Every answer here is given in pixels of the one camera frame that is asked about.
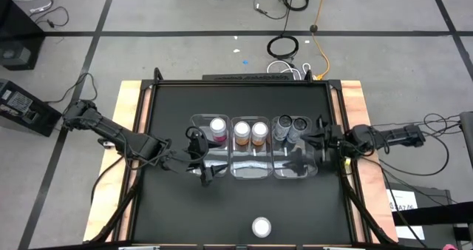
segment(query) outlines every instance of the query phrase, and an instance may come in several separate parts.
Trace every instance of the white label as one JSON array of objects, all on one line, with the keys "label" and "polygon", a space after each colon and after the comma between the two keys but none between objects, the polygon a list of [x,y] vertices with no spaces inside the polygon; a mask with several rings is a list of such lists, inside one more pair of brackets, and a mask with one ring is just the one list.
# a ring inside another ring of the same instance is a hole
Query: white label
[{"label": "white label", "polygon": [[[391,212],[395,212],[396,207],[394,204],[394,200],[392,199],[391,192],[388,189],[386,190],[386,192],[387,197],[389,198],[389,207],[391,208]],[[396,203],[398,204],[398,208],[400,211],[417,208],[417,202],[415,200],[414,192],[392,190],[392,193],[394,194],[394,198],[396,199]],[[425,240],[422,226],[411,226],[411,228],[421,240]],[[396,233],[398,234],[399,238],[415,240],[414,235],[406,226],[396,227]]]},{"label": "white label", "polygon": [[4,100],[7,100],[8,97],[11,95],[11,91],[7,90],[5,91],[5,93],[3,93],[3,96],[1,97],[1,99],[4,99]]}]

